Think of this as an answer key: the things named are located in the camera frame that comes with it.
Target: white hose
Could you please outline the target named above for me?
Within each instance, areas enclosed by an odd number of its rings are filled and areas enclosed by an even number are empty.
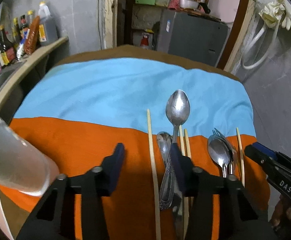
[[[270,52],[273,44],[275,43],[275,40],[276,40],[276,37],[277,37],[277,33],[278,33],[279,25],[280,25],[280,21],[277,22],[276,27],[275,27],[275,30],[274,30],[273,35],[272,35],[272,41],[271,41],[271,43],[269,45],[269,48],[267,49],[267,51],[265,52],[265,54],[261,57],[261,59],[259,59],[256,63],[254,63],[254,64],[252,64],[250,66],[245,66],[244,65],[244,62],[246,60],[246,56],[247,56],[248,51],[257,42],[257,40],[260,39],[260,37],[262,36],[262,34],[268,28],[267,25],[266,25],[266,23],[263,23],[263,27],[261,28],[261,30],[258,32],[258,34],[253,38],[253,40],[244,49],[244,52],[242,54],[241,61],[240,61],[241,66],[244,69],[247,69],[247,70],[253,69],[253,68],[259,66],[266,59],[266,57],[269,55],[269,52]]]

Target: orange cloth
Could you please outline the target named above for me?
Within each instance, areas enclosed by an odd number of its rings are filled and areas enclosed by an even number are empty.
[[[126,156],[118,185],[111,197],[104,197],[104,214],[110,239],[149,240],[156,238],[155,209],[148,135],[130,128],[114,128],[86,122],[66,121],[56,118],[36,117],[14,119],[11,128],[29,141],[58,165],[60,172],[69,177],[84,174],[100,165],[111,155],[118,142],[125,146]],[[191,154],[194,165],[207,172],[220,175],[221,169],[211,160],[207,151],[207,138],[191,137]],[[230,142],[237,146],[236,137]],[[255,137],[242,135],[243,147],[256,141]],[[164,165],[159,148],[154,143],[156,169],[161,184]],[[261,167],[245,157],[245,184],[256,204],[266,209],[270,189]],[[22,209],[31,212],[39,198],[28,196],[0,186],[2,192]],[[80,201],[76,198],[76,237],[82,239]],[[219,237],[219,197],[214,196],[212,239]],[[162,240],[176,239],[172,212],[160,213]]]

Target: gray refrigerator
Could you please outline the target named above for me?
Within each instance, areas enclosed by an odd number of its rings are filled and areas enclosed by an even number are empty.
[[[225,23],[165,9],[156,50],[216,66],[227,33]]]

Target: gray wall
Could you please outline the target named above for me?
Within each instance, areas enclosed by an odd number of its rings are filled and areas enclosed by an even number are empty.
[[[257,32],[262,25],[260,20]],[[272,34],[268,30],[264,40],[256,44],[246,65],[264,55]],[[253,106],[257,140],[291,157],[291,30],[280,28],[264,63],[249,71],[240,68],[236,76],[243,82]],[[278,198],[279,193],[271,188],[270,215]]]
[[[11,16],[19,18],[30,9],[37,14],[40,1],[42,0],[5,0],[5,3],[11,9]],[[55,53],[55,60],[75,53],[101,49],[103,0],[46,1],[56,19],[59,36],[69,36],[69,44]]]

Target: light blue fabric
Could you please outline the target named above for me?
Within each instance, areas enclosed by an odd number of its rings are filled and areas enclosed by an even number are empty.
[[[216,127],[226,136],[255,136],[253,111],[243,85],[225,76],[176,65],[116,58],[53,68],[28,94],[15,118],[55,117],[148,132],[172,133],[165,115],[169,96],[186,92],[191,111],[183,128],[208,138]]]

